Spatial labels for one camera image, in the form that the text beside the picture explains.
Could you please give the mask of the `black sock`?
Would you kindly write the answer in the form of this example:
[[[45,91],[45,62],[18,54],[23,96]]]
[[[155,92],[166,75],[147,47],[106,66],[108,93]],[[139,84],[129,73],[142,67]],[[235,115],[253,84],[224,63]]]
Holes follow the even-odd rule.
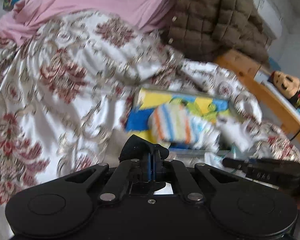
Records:
[[[153,144],[137,135],[131,135],[124,144],[119,161],[139,159],[141,160],[148,154],[154,154],[155,151],[160,152],[161,159],[167,159],[169,156],[169,150],[160,144]]]

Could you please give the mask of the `white wet wipes pack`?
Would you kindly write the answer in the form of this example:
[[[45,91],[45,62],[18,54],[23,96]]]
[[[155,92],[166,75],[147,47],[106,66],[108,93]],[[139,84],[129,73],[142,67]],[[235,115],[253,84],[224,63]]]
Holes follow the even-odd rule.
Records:
[[[194,132],[196,138],[196,142],[192,146],[194,149],[212,153],[219,151],[221,133],[212,123],[204,119],[194,120]]]

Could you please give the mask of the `striped cloth pouch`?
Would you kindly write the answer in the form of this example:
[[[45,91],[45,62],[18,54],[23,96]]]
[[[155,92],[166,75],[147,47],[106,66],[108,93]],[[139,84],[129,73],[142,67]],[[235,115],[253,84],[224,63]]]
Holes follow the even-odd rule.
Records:
[[[157,143],[194,144],[194,124],[189,111],[180,104],[165,103],[154,109],[148,119],[152,137]]]

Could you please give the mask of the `white crumpled cloth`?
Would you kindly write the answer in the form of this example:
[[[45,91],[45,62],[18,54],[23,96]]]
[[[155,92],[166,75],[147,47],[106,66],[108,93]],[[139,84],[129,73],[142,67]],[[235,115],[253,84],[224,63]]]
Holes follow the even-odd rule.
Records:
[[[223,141],[229,146],[235,145],[241,152],[246,152],[253,146],[247,124],[239,122],[232,116],[219,115],[216,120],[216,128],[220,131]]]

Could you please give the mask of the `grey tray with colourful lining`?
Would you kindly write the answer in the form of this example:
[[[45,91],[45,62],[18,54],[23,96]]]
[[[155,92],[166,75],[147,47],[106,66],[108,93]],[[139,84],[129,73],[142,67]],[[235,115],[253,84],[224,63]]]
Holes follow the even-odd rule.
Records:
[[[247,125],[230,100],[140,88],[126,131],[170,149],[247,152],[253,146]]]

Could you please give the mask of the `plush doll with tan face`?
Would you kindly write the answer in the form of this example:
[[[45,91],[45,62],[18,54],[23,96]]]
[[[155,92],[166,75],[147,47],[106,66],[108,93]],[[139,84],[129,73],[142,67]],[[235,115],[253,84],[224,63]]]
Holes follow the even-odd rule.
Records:
[[[300,113],[300,79],[281,71],[272,72],[269,82],[284,96]]]

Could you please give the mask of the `white mattress board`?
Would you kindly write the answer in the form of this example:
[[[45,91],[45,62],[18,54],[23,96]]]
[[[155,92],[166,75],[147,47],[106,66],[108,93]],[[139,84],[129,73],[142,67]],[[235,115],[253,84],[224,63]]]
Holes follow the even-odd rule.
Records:
[[[255,80],[267,86],[300,113],[300,78],[278,70],[271,74],[259,70],[255,75]]]

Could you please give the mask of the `floral satin bedspread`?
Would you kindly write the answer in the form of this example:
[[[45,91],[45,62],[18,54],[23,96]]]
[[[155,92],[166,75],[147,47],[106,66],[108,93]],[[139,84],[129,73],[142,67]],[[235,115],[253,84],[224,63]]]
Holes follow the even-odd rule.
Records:
[[[21,46],[0,38],[0,204],[111,158],[146,84],[228,99],[254,142],[272,158],[300,163],[298,149],[262,121],[256,98],[233,72],[185,59],[118,17],[83,11],[49,20]]]

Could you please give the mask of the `white air conditioner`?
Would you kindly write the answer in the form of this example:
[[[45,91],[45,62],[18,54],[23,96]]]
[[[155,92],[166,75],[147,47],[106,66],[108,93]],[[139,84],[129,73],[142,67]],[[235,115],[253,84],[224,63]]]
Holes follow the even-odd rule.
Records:
[[[254,5],[263,21],[266,35],[277,40],[282,36],[282,18],[272,0],[254,0]]]

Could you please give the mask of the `brown quilted jacket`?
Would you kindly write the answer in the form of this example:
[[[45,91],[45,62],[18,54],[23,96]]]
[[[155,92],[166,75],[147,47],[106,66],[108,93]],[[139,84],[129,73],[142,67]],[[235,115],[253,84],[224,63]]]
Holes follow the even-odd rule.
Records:
[[[194,61],[234,49],[267,63],[267,37],[254,0],[174,0],[162,39]]]

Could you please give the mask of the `pink cloth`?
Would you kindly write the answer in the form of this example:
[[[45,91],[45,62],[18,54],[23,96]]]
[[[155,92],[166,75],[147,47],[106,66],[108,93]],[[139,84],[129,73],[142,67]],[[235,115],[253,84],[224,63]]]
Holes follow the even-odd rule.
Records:
[[[174,0],[19,0],[0,18],[0,38],[22,45],[57,15],[95,9],[119,16],[143,32],[164,26]]]

